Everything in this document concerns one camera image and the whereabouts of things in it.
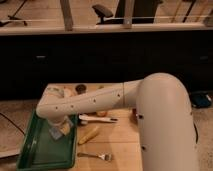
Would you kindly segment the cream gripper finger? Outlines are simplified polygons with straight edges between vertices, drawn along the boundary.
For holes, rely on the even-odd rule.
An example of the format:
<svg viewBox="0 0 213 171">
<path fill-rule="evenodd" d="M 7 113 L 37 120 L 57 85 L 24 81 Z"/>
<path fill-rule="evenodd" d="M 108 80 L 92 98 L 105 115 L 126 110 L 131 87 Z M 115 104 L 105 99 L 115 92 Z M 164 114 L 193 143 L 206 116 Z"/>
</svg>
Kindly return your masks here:
<svg viewBox="0 0 213 171">
<path fill-rule="evenodd" d="M 67 135 L 70 132 L 71 126 L 69 123 L 64 123 L 61 127 L 61 132 L 63 135 Z"/>
</svg>

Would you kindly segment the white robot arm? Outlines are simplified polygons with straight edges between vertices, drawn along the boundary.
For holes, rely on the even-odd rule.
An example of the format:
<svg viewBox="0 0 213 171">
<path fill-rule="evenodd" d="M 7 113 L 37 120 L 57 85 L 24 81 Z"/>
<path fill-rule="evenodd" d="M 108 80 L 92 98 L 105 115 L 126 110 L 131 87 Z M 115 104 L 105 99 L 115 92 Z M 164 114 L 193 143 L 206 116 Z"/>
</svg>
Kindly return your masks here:
<svg viewBox="0 0 213 171">
<path fill-rule="evenodd" d="M 52 125 L 69 115 L 122 108 L 137 112 L 143 171 L 199 171 L 192 107 L 183 83 L 168 73 L 64 97 L 48 85 L 36 107 Z"/>
</svg>

